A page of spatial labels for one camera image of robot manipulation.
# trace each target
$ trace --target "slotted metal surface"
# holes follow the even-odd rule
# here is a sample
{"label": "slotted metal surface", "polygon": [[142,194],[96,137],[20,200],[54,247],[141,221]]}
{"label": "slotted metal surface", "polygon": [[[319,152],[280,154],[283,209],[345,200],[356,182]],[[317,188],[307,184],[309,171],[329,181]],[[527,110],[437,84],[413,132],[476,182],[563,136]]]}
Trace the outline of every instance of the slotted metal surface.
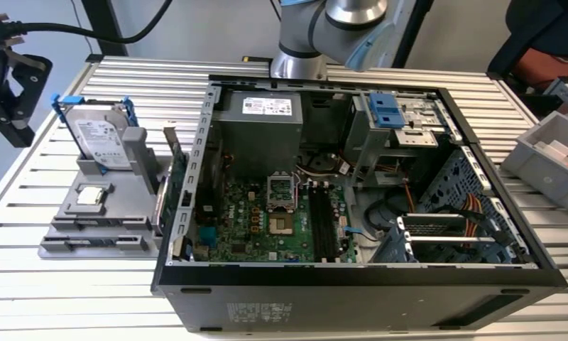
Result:
{"label": "slotted metal surface", "polygon": [[[329,68],[333,81],[448,88],[495,164],[503,161],[513,148],[515,137],[533,124],[531,115],[516,103],[505,86],[483,74],[387,69],[357,74],[343,67]],[[263,63],[106,58],[100,64],[88,65],[69,92],[100,99],[121,99],[129,95],[136,103],[138,123],[149,130],[149,146],[157,153],[166,153],[158,129],[165,121],[174,121],[178,138],[189,144],[211,73],[268,75],[267,64]],[[153,260],[48,261],[37,258],[37,244],[76,175],[76,154],[69,135],[49,119],[44,133],[37,135],[34,147],[22,152],[0,184],[0,340],[193,337],[182,328],[166,300],[152,297],[149,293]],[[501,175],[568,279],[568,211],[559,210],[519,179],[505,172]],[[379,332],[276,333],[211,337],[263,340],[568,340],[568,290],[477,332],[405,335]]]}

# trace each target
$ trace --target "power supply label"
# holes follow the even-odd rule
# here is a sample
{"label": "power supply label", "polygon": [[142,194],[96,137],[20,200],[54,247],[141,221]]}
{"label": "power supply label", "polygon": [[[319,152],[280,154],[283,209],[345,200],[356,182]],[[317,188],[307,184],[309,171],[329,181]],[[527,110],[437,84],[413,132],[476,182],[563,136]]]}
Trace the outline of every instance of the power supply label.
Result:
{"label": "power supply label", "polygon": [[292,100],[248,97],[244,99],[243,114],[292,116]]}
{"label": "power supply label", "polygon": [[228,303],[227,312],[235,323],[285,323],[291,318],[292,303]]}
{"label": "power supply label", "polygon": [[76,124],[94,161],[106,168],[126,167],[129,160],[113,124],[89,119],[78,119]]}

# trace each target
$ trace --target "blue latch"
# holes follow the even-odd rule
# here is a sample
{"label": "blue latch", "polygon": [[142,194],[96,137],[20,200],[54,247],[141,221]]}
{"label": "blue latch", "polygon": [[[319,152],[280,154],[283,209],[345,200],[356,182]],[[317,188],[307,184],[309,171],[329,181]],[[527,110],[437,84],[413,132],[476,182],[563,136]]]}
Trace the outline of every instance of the blue latch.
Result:
{"label": "blue latch", "polygon": [[375,125],[379,128],[403,128],[407,125],[392,94],[369,94],[368,106],[376,116]]}

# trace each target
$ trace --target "power cable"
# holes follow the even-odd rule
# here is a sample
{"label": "power cable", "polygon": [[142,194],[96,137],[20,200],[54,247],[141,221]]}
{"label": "power cable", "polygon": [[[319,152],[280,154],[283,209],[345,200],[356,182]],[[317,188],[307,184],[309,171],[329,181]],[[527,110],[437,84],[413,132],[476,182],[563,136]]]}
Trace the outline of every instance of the power cable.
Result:
{"label": "power cable", "polygon": [[277,20],[283,21],[283,17],[280,16],[280,13],[277,12],[276,4],[273,3],[273,0],[269,0],[273,8],[273,12],[276,12]]}
{"label": "power cable", "polygon": [[128,37],[128,38],[104,36],[90,30],[85,30],[84,28],[70,26],[70,25],[64,25],[60,23],[22,23],[22,22],[8,23],[6,34],[10,36],[17,36],[20,34],[28,34],[29,32],[41,32],[41,31],[65,32],[65,33],[77,34],[80,36],[85,36],[89,38],[106,41],[108,43],[116,43],[116,44],[136,43],[149,34],[149,32],[152,32],[161,17],[164,16],[164,13],[166,12],[168,7],[170,6],[170,3],[172,3],[172,0],[164,1],[158,9],[158,12],[154,14],[154,17],[149,21],[145,28],[137,34],[134,34],[132,37]]}

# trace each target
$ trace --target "gray plastic bin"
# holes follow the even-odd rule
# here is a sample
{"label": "gray plastic bin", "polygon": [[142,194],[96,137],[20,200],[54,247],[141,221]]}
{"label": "gray plastic bin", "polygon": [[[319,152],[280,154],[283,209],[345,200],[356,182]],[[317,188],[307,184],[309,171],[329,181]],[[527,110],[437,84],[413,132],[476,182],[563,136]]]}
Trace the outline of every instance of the gray plastic bin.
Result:
{"label": "gray plastic bin", "polygon": [[568,118],[553,112],[517,137],[517,145],[501,167],[568,209],[567,164]]}

